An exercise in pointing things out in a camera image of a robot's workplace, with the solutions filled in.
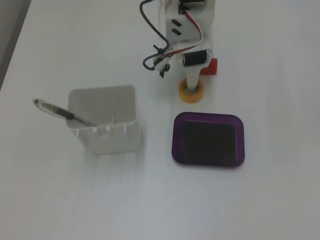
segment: red wire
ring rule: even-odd
[[[186,15],[186,17],[195,25],[195,27],[198,29],[199,33],[200,33],[200,37],[202,39],[202,34],[201,34],[201,30],[200,30],[200,27],[198,26],[198,24],[196,23],[196,21],[192,18],[192,16],[190,15],[190,13],[187,11],[187,10],[184,10],[184,13]],[[193,46],[189,46],[189,47],[186,47],[186,48],[183,48],[183,49],[177,49],[177,50],[173,50],[173,51],[169,51],[169,52],[166,52],[164,54],[165,57],[167,56],[170,56],[172,54],[177,54],[177,53],[181,53],[183,51],[186,51],[186,50],[189,50],[189,49],[193,49],[195,46],[197,46],[198,44],[196,45],[193,45]]]

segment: wire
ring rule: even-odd
[[[196,47],[197,45],[199,45],[200,43],[202,43],[202,41],[203,41],[203,33],[202,33],[202,31],[201,31],[201,28],[200,28],[199,24],[198,24],[197,21],[192,17],[192,15],[190,14],[190,12],[189,12],[188,10],[184,9],[184,0],[182,0],[182,1],[181,1],[181,9],[184,11],[186,17],[187,17],[187,18],[195,25],[195,27],[198,29],[198,31],[199,31],[199,33],[200,33],[200,41],[197,42],[196,44],[192,45],[192,46],[189,46],[189,47],[185,47],[185,48],[182,48],[182,49],[177,49],[177,50],[172,50],[172,51],[165,52],[165,51],[169,48],[169,46],[170,46],[170,43],[169,43],[168,39],[166,39],[166,37],[163,36],[163,35],[161,34],[161,32],[159,32],[158,29],[155,28],[155,26],[149,21],[149,19],[147,18],[146,14],[144,13],[144,10],[143,10],[143,6],[144,6],[145,4],[147,4],[147,3],[152,2],[152,1],[153,1],[153,0],[144,0],[144,1],[142,1],[142,2],[140,3],[140,13],[141,13],[142,17],[144,18],[144,20],[146,21],[146,23],[156,32],[156,34],[159,35],[160,38],[162,38],[162,39],[165,41],[166,46],[165,46],[165,48],[157,48],[155,45],[153,45],[153,46],[157,49],[158,53],[153,54],[153,55],[150,55],[150,56],[146,57],[146,58],[143,60],[143,66],[144,66],[146,69],[150,70],[150,71],[154,71],[154,70],[155,70],[155,66],[150,67],[150,66],[148,66],[148,65],[146,64],[146,62],[147,62],[149,59],[152,59],[152,58],[157,57],[157,56],[160,56],[160,55],[164,55],[164,58],[167,58],[167,57],[171,58],[174,54],[181,53],[181,52],[187,51],[187,50],[189,50],[189,49],[192,49],[192,48]]]
[[[142,17],[144,18],[144,20],[146,21],[146,23],[156,32],[156,34],[159,35],[160,38],[162,38],[162,39],[165,41],[166,46],[165,46],[165,48],[163,48],[163,49],[162,49],[162,48],[158,48],[158,49],[157,49],[158,53],[153,54],[153,55],[151,55],[151,56],[148,56],[148,57],[146,57],[146,58],[143,60],[143,66],[144,66],[146,69],[150,70],[150,71],[154,71],[154,70],[155,70],[155,66],[149,67],[149,66],[146,64],[146,62],[147,62],[149,59],[152,59],[152,58],[154,58],[154,57],[157,57],[157,56],[160,56],[160,55],[164,54],[164,52],[165,52],[165,51],[169,48],[169,46],[170,46],[170,43],[169,43],[168,39],[166,39],[165,36],[163,36],[163,35],[161,34],[161,32],[159,32],[158,29],[155,28],[155,26],[149,21],[149,19],[147,18],[146,14],[144,13],[143,6],[144,6],[145,4],[147,4],[147,3],[152,2],[152,1],[153,1],[153,0],[145,0],[145,1],[142,1],[142,2],[140,3],[140,13],[141,13]]]
[[[186,50],[189,50],[189,49],[193,49],[195,46],[199,45],[200,43],[202,43],[203,41],[203,34],[202,34],[202,31],[201,31],[201,28],[199,26],[199,24],[196,22],[196,20],[192,17],[192,15],[190,14],[190,12],[188,10],[184,10],[184,13],[186,15],[186,17],[195,25],[195,27],[198,29],[199,33],[200,33],[200,41],[197,42],[196,44],[192,45],[192,46],[189,46],[189,47],[186,47],[186,48],[182,48],[182,49],[177,49],[177,50],[172,50],[172,51],[168,51],[164,54],[165,57],[168,57],[168,56],[171,56],[171,55],[174,55],[174,54],[177,54],[177,53],[181,53],[181,52],[184,52]]]

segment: yellow ring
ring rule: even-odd
[[[179,84],[179,97],[182,101],[188,103],[188,104],[194,104],[196,102],[199,102],[202,97],[204,96],[204,84],[202,81],[198,81],[198,84],[196,85],[196,93],[186,93],[185,89],[188,88],[187,85],[187,79],[183,79]]]

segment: red block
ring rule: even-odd
[[[218,69],[218,59],[212,58],[208,67],[202,68],[200,75],[216,75]]]

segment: gray wall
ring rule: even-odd
[[[0,0],[0,88],[31,0]]]

